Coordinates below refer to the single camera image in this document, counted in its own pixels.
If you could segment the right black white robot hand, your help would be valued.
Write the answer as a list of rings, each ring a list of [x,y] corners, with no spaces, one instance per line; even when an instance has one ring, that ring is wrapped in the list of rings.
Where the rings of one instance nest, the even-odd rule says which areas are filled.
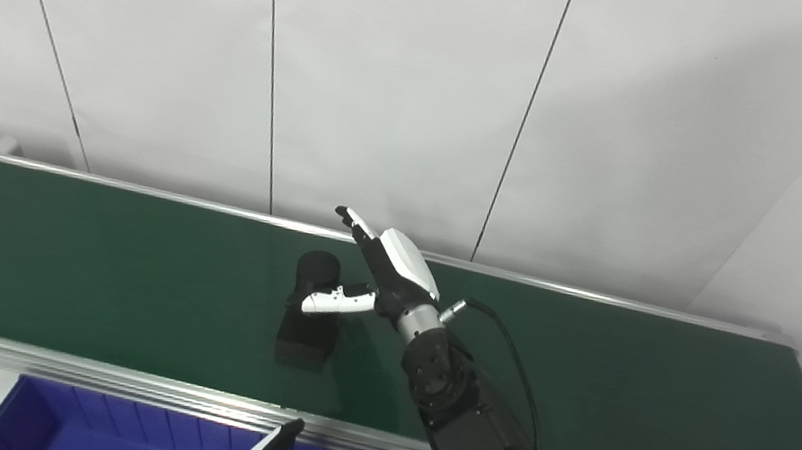
[[[352,232],[374,285],[338,285],[328,291],[312,292],[302,300],[301,311],[311,314],[377,313],[397,319],[419,306],[436,307],[438,285],[422,252],[400,229],[377,233],[347,206],[335,212]]]

